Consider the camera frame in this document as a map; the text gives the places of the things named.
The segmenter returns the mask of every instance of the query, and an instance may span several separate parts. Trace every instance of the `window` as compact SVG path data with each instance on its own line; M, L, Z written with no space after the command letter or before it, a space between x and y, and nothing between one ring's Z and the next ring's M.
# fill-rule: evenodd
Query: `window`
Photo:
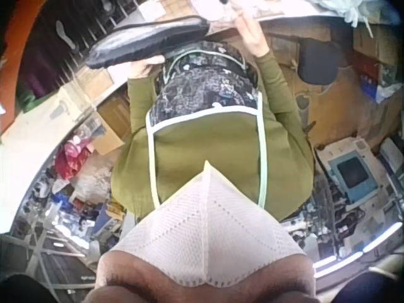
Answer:
M368 180L369 175L357 157L353 157L336 166L349 189Z

